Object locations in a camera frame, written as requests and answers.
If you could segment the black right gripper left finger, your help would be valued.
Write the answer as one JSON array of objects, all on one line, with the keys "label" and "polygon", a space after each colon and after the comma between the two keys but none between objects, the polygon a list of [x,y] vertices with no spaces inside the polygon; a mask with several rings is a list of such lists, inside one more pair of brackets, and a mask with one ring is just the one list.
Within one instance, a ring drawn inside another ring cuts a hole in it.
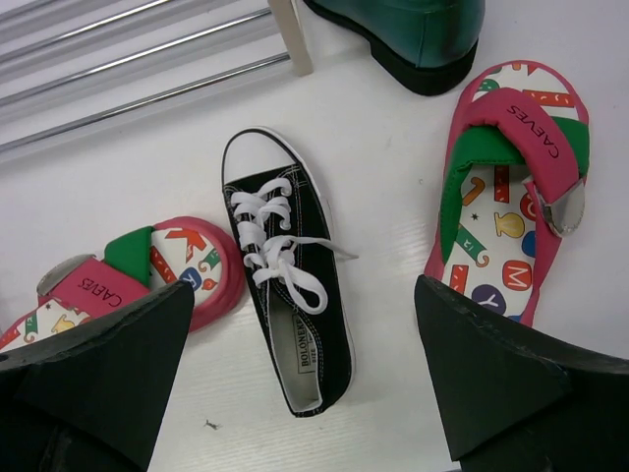
[{"label": "black right gripper left finger", "polygon": [[194,307],[167,285],[1,355],[4,471],[145,471]]}]

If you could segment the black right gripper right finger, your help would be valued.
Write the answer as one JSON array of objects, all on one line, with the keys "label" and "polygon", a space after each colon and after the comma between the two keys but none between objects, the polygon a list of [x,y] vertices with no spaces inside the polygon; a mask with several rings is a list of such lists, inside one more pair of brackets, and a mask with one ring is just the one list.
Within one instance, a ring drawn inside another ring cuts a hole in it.
[{"label": "black right gripper right finger", "polygon": [[462,470],[627,470],[627,360],[511,321],[426,275],[414,301]]}]

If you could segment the pink printed sandal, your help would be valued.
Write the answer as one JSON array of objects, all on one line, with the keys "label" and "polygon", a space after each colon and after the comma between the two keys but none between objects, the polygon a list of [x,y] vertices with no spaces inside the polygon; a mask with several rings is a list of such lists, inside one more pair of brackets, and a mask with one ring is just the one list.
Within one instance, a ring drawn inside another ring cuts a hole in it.
[{"label": "pink printed sandal", "polygon": [[426,275],[531,325],[589,166],[589,113],[564,77],[530,60],[485,70],[453,113]]},{"label": "pink printed sandal", "polygon": [[2,334],[1,349],[21,348],[84,325],[176,281],[194,291],[192,331],[229,313],[245,285],[233,239],[208,221],[180,216],[120,236],[101,255],[69,258],[42,276],[37,308]]}]

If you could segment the black canvas sneaker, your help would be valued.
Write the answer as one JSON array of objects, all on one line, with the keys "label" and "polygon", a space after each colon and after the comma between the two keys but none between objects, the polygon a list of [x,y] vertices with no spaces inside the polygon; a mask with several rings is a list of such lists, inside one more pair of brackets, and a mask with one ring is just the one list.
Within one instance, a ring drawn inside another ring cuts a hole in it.
[{"label": "black canvas sneaker", "polygon": [[250,127],[226,144],[222,194],[266,347],[291,414],[323,413],[348,390],[354,353],[327,195],[280,134]]}]

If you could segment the cream chrome shoe rack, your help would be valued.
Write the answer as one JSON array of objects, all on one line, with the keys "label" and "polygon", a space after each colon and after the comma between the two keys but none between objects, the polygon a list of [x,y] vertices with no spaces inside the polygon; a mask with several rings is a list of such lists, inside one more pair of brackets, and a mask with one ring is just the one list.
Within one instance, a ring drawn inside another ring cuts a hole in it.
[{"label": "cream chrome shoe rack", "polygon": [[1,15],[1,157],[53,146],[276,66],[313,69],[291,1],[36,1]]}]

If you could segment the green loafer right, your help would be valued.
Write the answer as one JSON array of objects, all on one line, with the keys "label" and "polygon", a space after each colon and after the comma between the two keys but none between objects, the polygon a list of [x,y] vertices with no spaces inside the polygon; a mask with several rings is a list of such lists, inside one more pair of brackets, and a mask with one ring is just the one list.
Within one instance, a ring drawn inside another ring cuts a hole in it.
[{"label": "green loafer right", "polygon": [[318,0],[306,5],[364,38],[372,58],[422,96],[446,93],[467,77],[486,13],[484,0]]}]

